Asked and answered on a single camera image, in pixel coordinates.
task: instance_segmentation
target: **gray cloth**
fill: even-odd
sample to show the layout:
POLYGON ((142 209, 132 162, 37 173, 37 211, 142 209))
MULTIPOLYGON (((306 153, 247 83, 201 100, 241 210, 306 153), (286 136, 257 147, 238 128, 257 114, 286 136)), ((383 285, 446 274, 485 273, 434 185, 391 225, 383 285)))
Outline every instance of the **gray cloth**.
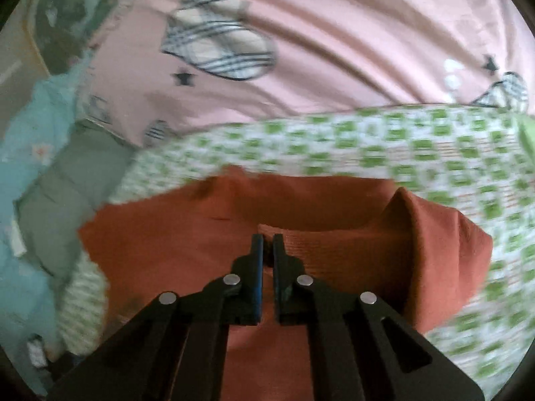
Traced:
POLYGON ((17 202, 25 257, 51 275, 56 294, 80 256, 78 229, 120 183, 134 152, 97 125, 78 122, 53 165, 17 202))

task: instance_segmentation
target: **green and white checkered fabric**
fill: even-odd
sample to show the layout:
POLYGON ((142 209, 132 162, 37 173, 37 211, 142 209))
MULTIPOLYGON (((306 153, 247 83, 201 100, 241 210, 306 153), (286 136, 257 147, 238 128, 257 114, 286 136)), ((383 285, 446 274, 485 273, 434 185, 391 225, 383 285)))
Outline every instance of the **green and white checkered fabric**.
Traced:
POLYGON ((510 112, 404 106, 218 127, 140 152, 112 203, 164 193, 224 164, 393 178, 459 209, 493 236, 491 270, 483 291, 428 337, 487 398, 512 375, 535 336, 535 174, 510 112))

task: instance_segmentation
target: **orange garment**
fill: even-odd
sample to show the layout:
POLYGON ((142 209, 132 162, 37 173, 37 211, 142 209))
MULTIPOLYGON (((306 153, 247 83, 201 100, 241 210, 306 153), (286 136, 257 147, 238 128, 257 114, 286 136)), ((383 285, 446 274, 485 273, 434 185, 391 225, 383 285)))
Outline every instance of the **orange garment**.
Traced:
MULTIPOLYGON (((160 292, 200 291, 249 252, 251 235, 283 233, 288 254, 333 287, 370 290, 425 332, 485 279, 492 239, 459 211, 385 179, 248 174, 231 167, 150 199, 107 205, 81 230, 110 283, 109 318, 160 292)), ((234 327, 221 399, 312 399, 306 329, 280 327, 264 273, 263 322, 234 327)))

